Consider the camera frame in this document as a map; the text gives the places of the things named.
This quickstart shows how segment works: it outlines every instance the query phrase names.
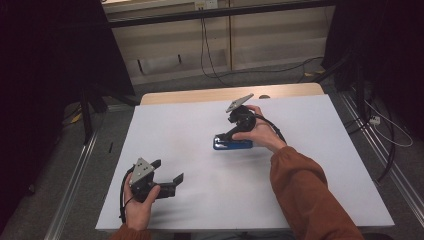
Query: wire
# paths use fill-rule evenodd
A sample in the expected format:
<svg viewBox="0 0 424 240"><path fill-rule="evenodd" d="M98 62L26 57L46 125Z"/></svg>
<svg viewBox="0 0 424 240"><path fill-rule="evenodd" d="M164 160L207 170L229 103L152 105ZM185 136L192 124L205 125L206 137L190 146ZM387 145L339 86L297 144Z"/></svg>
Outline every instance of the wire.
<svg viewBox="0 0 424 240"><path fill-rule="evenodd" d="M392 114L390 112L389 109L387 109L388 113L389 113L389 118L390 120L392 119ZM393 143L394 139L395 139L395 131L393 128L393 124L391 124L390 126L388 126L390 129L390 135L392 138L392 143L390 144L390 152L389 155L387 156L387 164L386 167L384 168L383 173L381 173L380 177L377 178L376 183L378 185L380 185L381 180L383 180L384 177L386 177L386 175L389 173L390 169L392 168L394 162L395 162L395 155L396 155L396 145Z"/></svg>
<svg viewBox="0 0 424 240"><path fill-rule="evenodd" d="M125 186L125 181L127 180L128 175L130 175L130 173L132 173L134 171L135 166L132 166L130 169L128 169L128 171L125 173L124 179L122 179L122 184L121 184L121 192L119 194L119 211L121 213L121 215L119 216L119 218L121 218L122 223L126 223L127 222L127 218L125 217L125 207L127 206L127 204L130 202L130 200L133 199L130 198L125 205L123 204L124 201L124 186Z"/></svg>
<svg viewBox="0 0 424 240"><path fill-rule="evenodd" d="M328 32L330 32L330 24L328 23L328 16L327 16L327 7L324 8L324 16L325 16L325 23L327 23Z"/></svg>
<svg viewBox="0 0 424 240"><path fill-rule="evenodd" d="M226 77L226 76L229 76L229 75L244 74L244 73L279 73L279 72L290 71L290 70L293 70L293 69L296 69L296 68L299 68L299 67L303 67L303 74L302 74L302 78L299 80L299 82L300 82L303 79L303 76L305 74L305 68L304 68L305 64L312 62L314 60L317 60L317 59L324 58L324 57L315 57L315 58L306 59L303 63L301 63L299 65L296 65L296 66L290 67L290 68L279 69L279 70L249 70L249 71L228 72L228 73L218 75L215 71L215 68L214 68L214 65L213 65L213 62L212 62L212 58L211 58L211 55L210 55L210 48L209 48L209 43L208 43L208 36L207 36L205 19L201 18L200 20L201 20L201 24L202 24L202 52L201 52L201 56L200 56L200 65L202 67L202 72L208 78L217 78L225 86L234 87L234 86L231 86L231 85L223 82L222 79L221 79L222 77ZM206 42L206 48L207 48L207 51L208 51L209 62L211 64L212 71L213 71L212 75L207 74L205 72L205 69L204 69L204 66L203 66L203 54L204 54L205 42Z"/></svg>
<svg viewBox="0 0 424 240"><path fill-rule="evenodd" d="M362 124L361 126L359 126L357 129L355 129L355 130L353 130L353 131L351 131L351 132L348 132L348 134L349 135L352 135L352 134L354 134L354 133L356 133L356 132L359 132L360 130L362 130L363 128L365 128L367 126L367 123L364 123L364 124Z"/></svg>
<svg viewBox="0 0 424 240"><path fill-rule="evenodd" d="M210 52L210 49L209 49L209 43L208 43L208 35L207 35L207 30L206 30L206 23L205 23L205 19L204 18L201 18L200 19L200 21L201 21L201 23L202 23L202 55L201 55L201 57L200 57L200 64L201 64L201 66L202 66L202 71L203 71L203 73L205 74L205 76L207 76L207 77L210 77L209 75L207 75L206 74L206 72L205 72L205 70L204 70L204 68L203 68L203 46L204 46L204 42L206 41L206 47L207 47L207 49L208 49L208 56L209 56L209 62L210 62L210 64L211 64L211 67L212 67L212 71L213 71L213 73L214 73L214 75L215 75L215 77L223 84L223 85L225 85L225 86L227 86L227 87L233 87L232 85L229 85L229 84L226 84L226 83L224 83L222 80L221 80L221 78L216 74L216 72L215 72L215 67L213 66L213 62L212 62L212 58L211 58L211 52Z"/></svg>
<svg viewBox="0 0 424 240"><path fill-rule="evenodd" d="M278 129L278 128L277 128L277 126L275 126L275 124L274 124L274 123L272 123L271 121L269 121L268 119L266 119L265 117L263 117L263 116L261 116L261 115L259 115L259 114L255 114L255 117L256 117L256 118L259 118L259 119L261 119L261 120L265 121L266 123L268 123L269 125L271 125L272 129L274 129L274 131L275 131L275 133L278 135L278 137L279 137L281 140L283 140L285 143L287 143L287 142L286 142L286 139L284 139L284 137L283 137L283 134L281 134L280 129Z"/></svg>
<svg viewBox="0 0 424 240"><path fill-rule="evenodd" d="M355 119L353 119L353 120L350 120L350 121L348 121L348 122L345 122L345 123L343 123L343 125L345 126L345 128L348 128L348 127L350 127L350 126L352 126L352 124L354 124L356 121L358 121L359 119L361 119L361 118L355 118Z"/></svg>
<svg viewBox="0 0 424 240"><path fill-rule="evenodd" d="M381 114L379 111L377 111L373 106L371 106L371 104L369 104L367 101L365 101L365 103L372 109L372 110L374 110L374 112L376 112L378 115L380 115L380 117L382 117L382 118L384 118L386 121L388 121L388 122L390 122L391 124L393 124L395 127L397 127L399 130L401 130L402 131L402 133L405 135L405 136L407 136L408 138L409 138L409 140L410 140L410 143L409 144L400 144L400 143L397 143L397 142L395 142L395 141L393 141L393 140L391 140L391 139L389 139L388 137L386 137L384 134L382 134L379 130L378 130L378 128L376 127L376 124L373 124L374 125L374 129L376 130L376 132L378 133L378 134L380 134L384 139L386 139L387 141L389 141L389 142L391 142L391 143L393 143L393 144L395 144L396 146L399 146L399 147L410 147L410 146L412 146L412 144L414 144L414 140L412 140L412 138L411 138L411 136L409 136L409 134L407 134L401 127L399 127L396 123L394 123L393 121L391 121L391 120L389 120L389 119L387 119L385 116L383 116L383 114Z"/></svg>
<svg viewBox="0 0 424 240"><path fill-rule="evenodd" d="M306 59L303 63L302 63L302 69L303 69L303 72L302 72L302 77L297 81L297 83L300 83L302 80L303 80L303 78L305 77L305 65L307 64L307 63L310 63L310 62L312 62L312 61L314 61L314 60L317 60L317 59L322 59L322 58L324 58L324 57L316 57L316 58L310 58L310 59Z"/></svg>

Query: white paper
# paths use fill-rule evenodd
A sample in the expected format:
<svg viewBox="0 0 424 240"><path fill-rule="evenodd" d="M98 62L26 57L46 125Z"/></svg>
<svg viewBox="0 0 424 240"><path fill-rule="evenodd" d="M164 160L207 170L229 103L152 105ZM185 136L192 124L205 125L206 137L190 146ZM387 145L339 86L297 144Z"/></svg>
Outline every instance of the white paper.
<svg viewBox="0 0 424 240"><path fill-rule="evenodd" d="M229 101L136 107L96 229L121 225L119 191L125 172L143 157L162 160L155 181L184 181L173 198L153 205L150 229L170 231L289 228L269 182L266 148L216 151L215 134L229 131ZM256 99L290 146L324 169L330 191L358 226L394 225L327 95Z"/></svg>

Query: white table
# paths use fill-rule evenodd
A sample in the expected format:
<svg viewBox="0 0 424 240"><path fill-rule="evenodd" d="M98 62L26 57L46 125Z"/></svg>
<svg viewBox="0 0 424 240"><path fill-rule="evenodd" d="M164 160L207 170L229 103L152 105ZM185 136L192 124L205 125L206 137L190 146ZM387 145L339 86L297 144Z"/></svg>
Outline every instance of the white table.
<svg viewBox="0 0 424 240"><path fill-rule="evenodd" d="M234 151L212 148L214 134L233 127L225 113L230 102L137 107L96 229L119 228L120 184L140 156L150 162L162 159L162 166L155 171L157 182L169 182L184 172L176 196L155 202L150 229L194 232L289 228L269 183L271 153L260 147ZM260 106L289 145L323 167L330 190L358 226L394 224L328 96L251 99L247 104Z"/></svg>

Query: right hand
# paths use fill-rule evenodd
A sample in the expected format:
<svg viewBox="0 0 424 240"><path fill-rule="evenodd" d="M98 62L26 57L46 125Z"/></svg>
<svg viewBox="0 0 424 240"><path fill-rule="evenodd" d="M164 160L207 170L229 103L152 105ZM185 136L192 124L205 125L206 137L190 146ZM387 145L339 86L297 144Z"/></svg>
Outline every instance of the right hand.
<svg viewBox="0 0 424 240"><path fill-rule="evenodd" d="M133 199L133 194L130 188L131 176L132 173L128 175L124 186L125 202L129 200L127 206L125 207L125 212L127 214L127 226L128 228L132 228L136 231L142 231L146 230L147 226L149 225L152 204L155 202L156 197L159 195L160 186L154 186L152 190L150 190L149 195L143 203L137 202L135 199Z"/></svg>
<svg viewBox="0 0 424 240"><path fill-rule="evenodd" d="M261 109L258 106L246 105L246 107L253 110L256 114L263 116ZM252 131L235 133L232 138L234 140L252 140L258 145L266 147L274 153L287 146L287 144L278 137L268 123L258 118L256 119L256 126Z"/></svg>

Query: orange sleeve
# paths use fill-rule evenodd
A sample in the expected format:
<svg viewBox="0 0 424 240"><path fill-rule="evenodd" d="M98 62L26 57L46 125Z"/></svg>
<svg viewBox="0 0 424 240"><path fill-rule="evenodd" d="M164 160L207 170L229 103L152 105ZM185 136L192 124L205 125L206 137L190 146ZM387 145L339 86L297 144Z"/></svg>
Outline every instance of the orange sleeve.
<svg viewBox="0 0 424 240"><path fill-rule="evenodd" d="M109 240L150 240L151 238L149 230L137 231L122 224Z"/></svg>
<svg viewBox="0 0 424 240"><path fill-rule="evenodd" d="M284 147L271 158L270 180L296 239L363 239L312 159Z"/></svg>

